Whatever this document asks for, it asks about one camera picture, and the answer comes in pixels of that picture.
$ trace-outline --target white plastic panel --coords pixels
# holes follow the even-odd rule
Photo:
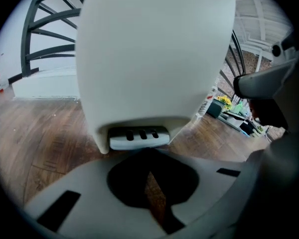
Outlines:
[[[184,203],[171,207],[173,214],[185,225],[197,220],[213,207],[233,185],[236,177],[218,173],[220,168],[241,171],[245,162],[215,161],[202,158],[173,158],[194,168],[199,174],[199,184],[193,195]]]
[[[85,0],[77,76],[102,153],[113,127],[163,126],[170,141],[177,135],[223,66],[234,16],[235,0]]]
[[[24,208],[38,219],[67,190],[81,194],[58,234],[72,239],[153,239],[166,235],[150,210],[132,208],[117,199],[107,184],[108,172],[131,154],[81,165],[49,185]]]

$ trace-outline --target wooden floor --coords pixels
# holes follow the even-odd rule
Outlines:
[[[0,177],[21,206],[75,167],[121,153],[99,152],[87,132],[79,100],[13,97],[12,88],[0,94]],[[163,148],[192,157],[245,161],[267,145],[265,138],[247,138],[205,115]]]

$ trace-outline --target dark gap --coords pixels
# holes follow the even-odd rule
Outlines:
[[[53,166],[53,165],[48,165],[48,164],[43,164],[44,166],[47,166],[47,167],[50,167],[50,168],[53,168],[53,169],[56,169],[56,167],[55,166]]]
[[[47,229],[57,232],[81,194],[67,190],[38,219]]]
[[[140,130],[139,133],[140,133],[140,136],[141,136],[141,138],[142,138],[143,140],[145,140],[145,139],[148,138],[148,137],[146,136],[146,133],[145,133],[144,130]]]
[[[133,135],[133,132],[131,130],[128,130],[126,132],[126,139],[129,140],[129,141],[133,141],[134,140],[134,135]]]
[[[238,175],[240,174],[240,171],[226,169],[226,168],[220,168],[217,170],[217,173],[226,174],[226,175],[233,176],[233,177],[238,177]]]
[[[166,199],[166,195],[161,190],[151,172],[147,179],[145,195],[149,202],[151,214],[168,235],[185,226],[174,216],[171,210],[171,204],[168,202],[168,199]]]
[[[156,133],[155,130],[151,130],[150,132],[152,133],[154,138],[158,138],[158,134]]]

